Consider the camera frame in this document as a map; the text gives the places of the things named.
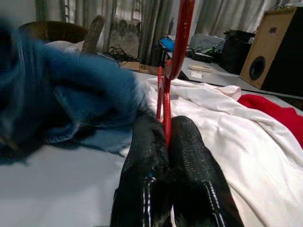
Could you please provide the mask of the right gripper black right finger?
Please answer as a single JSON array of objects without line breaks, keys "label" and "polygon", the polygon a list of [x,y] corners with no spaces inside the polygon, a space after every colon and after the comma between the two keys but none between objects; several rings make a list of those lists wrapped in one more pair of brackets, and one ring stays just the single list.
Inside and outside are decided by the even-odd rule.
[{"label": "right gripper black right finger", "polygon": [[178,227],[242,227],[225,176],[188,117],[171,119],[169,161],[174,221]]}]

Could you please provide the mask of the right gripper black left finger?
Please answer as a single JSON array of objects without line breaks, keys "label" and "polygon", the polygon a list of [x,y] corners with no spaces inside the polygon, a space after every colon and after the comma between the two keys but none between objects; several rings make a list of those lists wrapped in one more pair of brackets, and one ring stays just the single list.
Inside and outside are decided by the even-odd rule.
[{"label": "right gripper black left finger", "polygon": [[153,116],[138,118],[114,194],[110,226],[163,226],[172,206],[166,180],[168,170],[162,124]]}]

